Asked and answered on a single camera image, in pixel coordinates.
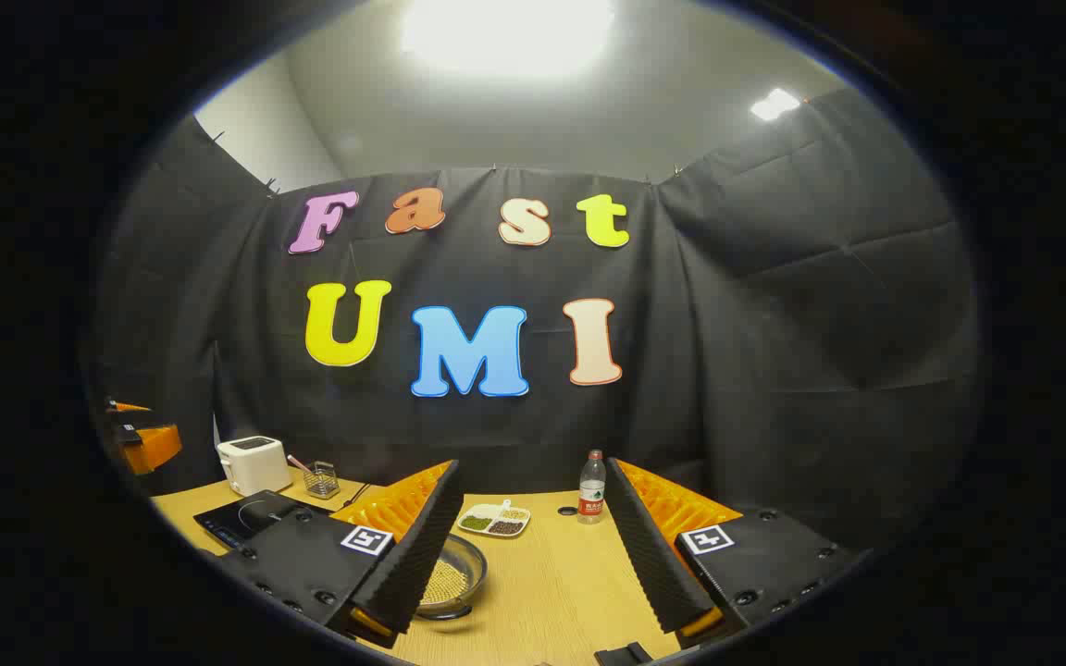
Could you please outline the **small ceiling light panel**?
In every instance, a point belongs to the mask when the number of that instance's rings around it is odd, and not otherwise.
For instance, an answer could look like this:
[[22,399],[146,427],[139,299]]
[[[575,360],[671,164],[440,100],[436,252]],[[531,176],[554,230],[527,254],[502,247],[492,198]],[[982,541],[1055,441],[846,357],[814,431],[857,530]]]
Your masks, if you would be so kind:
[[770,90],[768,94],[754,102],[750,110],[754,117],[760,119],[761,121],[775,121],[788,113],[788,111],[794,111],[803,105],[803,101],[796,94],[787,92],[787,90],[775,88]]

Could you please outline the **steel pot with black handle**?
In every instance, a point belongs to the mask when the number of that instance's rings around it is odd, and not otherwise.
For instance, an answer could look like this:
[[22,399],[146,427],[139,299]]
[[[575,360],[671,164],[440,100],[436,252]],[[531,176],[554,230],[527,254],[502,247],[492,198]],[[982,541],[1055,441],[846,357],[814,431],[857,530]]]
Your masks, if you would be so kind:
[[457,620],[461,617],[469,615],[469,612],[473,610],[471,598],[483,587],[483,582],[485,582],[488,570],[487,561],[475,545],[471,545],[470,541],[462,539],[461,536],[456,535],[448,536],[447,540],[445,540],[439,561],[440,558],[452,563],[456,568],[461,569],[461,572],[465,576],[468,576],[469,588],[462,595],[458,603],[422,607],[419,602],[415,616],[431,621]]

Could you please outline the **white divided dish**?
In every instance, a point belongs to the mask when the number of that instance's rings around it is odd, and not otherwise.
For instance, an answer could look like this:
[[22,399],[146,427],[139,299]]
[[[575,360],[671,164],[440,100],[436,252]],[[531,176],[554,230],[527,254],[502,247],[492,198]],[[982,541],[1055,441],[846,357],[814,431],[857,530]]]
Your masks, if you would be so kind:
[[[500,511],[503,511],[504,509],[521,509],[521,510],[530,513],[530,510],[522,509],[522,507],[513,506],[512,502],[508,499],[506,499],[506,500],[504,500],[503,502],[500,502],[500,503],[475,503],[475,505],[470,506],[469,509],[465,509],[461,514],[461,517],[458,517],[457,522],[455,523],[455,526],[456,527],[461,527],[461,519],[463,517],[465,517],[466,514],[473,514],[473,515],[478,515],[478,517],[491,518],[492,522],[495,522],[495,520],[500,520],[498,518],[498,515],[500,514]],[[527,524],[526,524],[524,527],[528,527],[528,524],[530,522],[530,518],[529,518],[529,520],[527,520],[527,522],[526,522]],[[516,536],[496,536],[496,535],[487,534],[487,531],[483,532],[483,534],[478,534],[477,532],[465,530],[465,527],[461,527],[461,530],[463,532],[466,532],[467,534],[483,535],[483,536],[486,536],[486,537],[494,537],[494,538],[515,538],[515,537],[519,536],[519,535],[516,535]]]

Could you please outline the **pile of soybeans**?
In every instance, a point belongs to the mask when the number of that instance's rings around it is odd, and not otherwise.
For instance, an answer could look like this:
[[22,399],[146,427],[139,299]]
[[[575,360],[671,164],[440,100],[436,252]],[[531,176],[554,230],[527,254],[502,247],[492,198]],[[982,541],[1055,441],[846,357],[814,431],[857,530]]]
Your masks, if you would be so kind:
[[452,563],[443,558],[436,561],[429,578],[426,590],[420,599],[420,606],[432,607],[440,604],[458,603],[468,590],[469,581]]

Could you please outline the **black induction cooktop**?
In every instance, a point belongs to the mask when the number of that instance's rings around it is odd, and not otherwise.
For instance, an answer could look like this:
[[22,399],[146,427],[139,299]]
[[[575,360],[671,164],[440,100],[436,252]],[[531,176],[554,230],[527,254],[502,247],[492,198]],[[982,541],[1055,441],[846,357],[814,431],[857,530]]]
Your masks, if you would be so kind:
[[208,538],[221,548],[224,555],[233,549],[244,547],[255,535],[276,525],[298,510],[329,517],[332,509],[323,509],[314,503],[303,502],[271,490],[261,490],[249,497],[242,497],[224,503],[219,509],[200,511],[192,519],[205,531]]

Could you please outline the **white toaster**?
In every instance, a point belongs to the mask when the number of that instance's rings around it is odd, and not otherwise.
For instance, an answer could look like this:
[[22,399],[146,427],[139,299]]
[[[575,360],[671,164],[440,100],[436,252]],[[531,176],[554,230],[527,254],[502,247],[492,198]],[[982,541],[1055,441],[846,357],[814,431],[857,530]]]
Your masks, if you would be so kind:
[[220,442],[215,448],[221,469],[236,494],[251,497],[291,487],[291,472],[279,439],[249,436]]

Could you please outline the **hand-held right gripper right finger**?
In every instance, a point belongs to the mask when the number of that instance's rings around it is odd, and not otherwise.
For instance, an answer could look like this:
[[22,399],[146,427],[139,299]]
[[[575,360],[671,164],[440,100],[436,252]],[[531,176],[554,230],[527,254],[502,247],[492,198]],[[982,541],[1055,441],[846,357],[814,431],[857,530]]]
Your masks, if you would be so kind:
[[786,511],[731,509],[637,465],[605,467],[605,509],[657,623],[677,639],[768,623],[866,561]]

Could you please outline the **clear water bottle red label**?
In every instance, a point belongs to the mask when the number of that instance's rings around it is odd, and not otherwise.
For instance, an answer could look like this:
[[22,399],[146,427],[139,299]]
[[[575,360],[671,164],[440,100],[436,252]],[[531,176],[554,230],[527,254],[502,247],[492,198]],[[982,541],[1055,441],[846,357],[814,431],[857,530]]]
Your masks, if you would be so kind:
[[589,450],[579,476],[576,518],[584,525],[597,524],[605,510],[605,465],[603,451]]

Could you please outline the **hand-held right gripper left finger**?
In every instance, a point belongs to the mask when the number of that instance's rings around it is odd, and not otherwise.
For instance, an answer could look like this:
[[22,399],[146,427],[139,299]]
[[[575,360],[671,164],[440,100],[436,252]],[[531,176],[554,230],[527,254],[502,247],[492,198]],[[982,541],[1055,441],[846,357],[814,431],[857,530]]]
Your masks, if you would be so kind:
[[463,506],[461,462],[379,488],[348,517],[296,509],[219,556],[225,576],[381,648],[409,631]]

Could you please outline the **large ceiling light panel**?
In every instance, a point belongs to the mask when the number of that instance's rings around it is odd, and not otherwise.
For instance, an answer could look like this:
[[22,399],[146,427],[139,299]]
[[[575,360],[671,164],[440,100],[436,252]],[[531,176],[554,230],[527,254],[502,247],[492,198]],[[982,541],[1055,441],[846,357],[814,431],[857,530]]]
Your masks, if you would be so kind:
[[611,0],[411,0],[399,46],[451,74],[548,79],[588,67],[613,25]]

